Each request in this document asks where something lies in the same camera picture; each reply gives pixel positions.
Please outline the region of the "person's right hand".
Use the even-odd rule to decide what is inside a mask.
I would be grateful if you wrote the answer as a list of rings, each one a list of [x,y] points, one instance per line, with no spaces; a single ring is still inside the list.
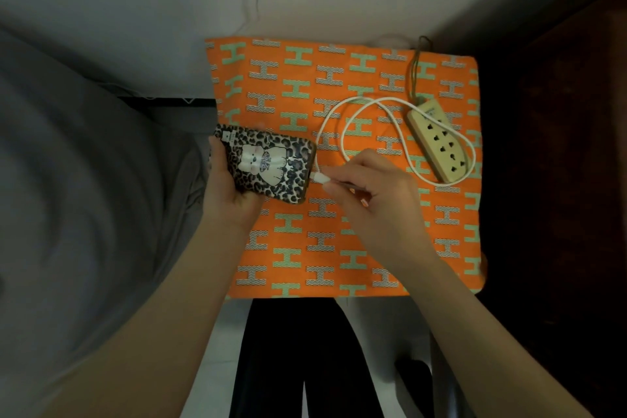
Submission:
[[[399,281],[409,284],[412,275],[435,263],[438,256],[425,228],[412,176],[371,149],[341,166],[321,170],[329,182],[372,193],[367,213],[347,218],[368,254]]]

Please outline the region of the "person's left hand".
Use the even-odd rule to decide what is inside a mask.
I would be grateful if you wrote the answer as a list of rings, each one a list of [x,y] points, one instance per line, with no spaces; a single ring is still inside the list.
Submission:
[[[264,201],[257,193],[240,192],[232,176],[208,178],[202,219],[223,235],[245,237],[260,216]]]

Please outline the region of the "phone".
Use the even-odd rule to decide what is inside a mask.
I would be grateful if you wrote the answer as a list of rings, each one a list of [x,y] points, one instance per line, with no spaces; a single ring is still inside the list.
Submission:
[[[317,149],[313,141],[227,124],[218,124],[214,134],[225,147],[238,190],[291,205],[305,201]]]

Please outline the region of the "person's right forearm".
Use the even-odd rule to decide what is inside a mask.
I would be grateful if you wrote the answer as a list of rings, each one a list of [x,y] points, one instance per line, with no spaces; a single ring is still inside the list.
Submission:
[[[433,249],[394,275],[416,302],[477,418],[593,418]]]

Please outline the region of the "person's left forearm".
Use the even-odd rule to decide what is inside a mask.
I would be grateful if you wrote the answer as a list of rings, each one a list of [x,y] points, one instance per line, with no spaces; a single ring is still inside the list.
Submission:
[[[179,418],[259,215],[204,218],[156,292],[41,418]]]

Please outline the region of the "beige power strip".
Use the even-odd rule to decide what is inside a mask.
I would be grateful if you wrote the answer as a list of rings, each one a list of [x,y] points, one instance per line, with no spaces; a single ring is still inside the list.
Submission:
[[[405,120],[441,184],[457,184],[467,174],[470,161],[465,146],[435,99],[421,99]]]

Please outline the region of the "orange patterned cloth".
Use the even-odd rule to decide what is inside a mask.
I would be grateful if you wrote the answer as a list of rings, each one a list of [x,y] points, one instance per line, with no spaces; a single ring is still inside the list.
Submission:
[[[206,41],[218,122],[317,139],[321,167],[341,165],[370,148],[409,173],[418,186],[425,228],[438,256],[471,292],[484,286],[479,206],[482,190],[480,86],[472,57],[309,41],[230,37]],[[435,99],[453,129],[476,152],[473,172],[454,186],[439,183],[393,100]],[[229,291],[233,298],[407,295],[370,257],[349,220],[319,184],[305,201],[267,199],[249,234]]]

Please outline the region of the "person's black trousers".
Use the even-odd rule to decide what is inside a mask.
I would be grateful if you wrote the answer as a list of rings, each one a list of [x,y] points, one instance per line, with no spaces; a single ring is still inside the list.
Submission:
[[[229,418],[384,418],[362,347],[335,299],[254,299]]]

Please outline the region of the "person's black shoe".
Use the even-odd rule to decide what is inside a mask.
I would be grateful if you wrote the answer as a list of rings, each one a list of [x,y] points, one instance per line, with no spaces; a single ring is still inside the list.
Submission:
[[[396,359],[395,387],[406,418],[435,418],[432,373],[422,360]]]

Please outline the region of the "dark wooden furniture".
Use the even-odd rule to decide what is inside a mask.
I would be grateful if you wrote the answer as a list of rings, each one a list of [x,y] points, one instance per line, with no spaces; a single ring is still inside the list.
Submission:
[[[627,418],[627,0],[478,0],[433,33],[481,91],[481,302],[596,418]]]

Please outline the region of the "black bed frame bar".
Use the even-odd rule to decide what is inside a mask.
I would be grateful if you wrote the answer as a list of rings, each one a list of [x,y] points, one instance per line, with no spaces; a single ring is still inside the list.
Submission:
[[[176,97],[134,97],[118,96],[125,104],[136,110],[148,108],[176,107],[176,108],[196,108],[207,107],[216,108],[216,100],[212,98],[176,98]]]

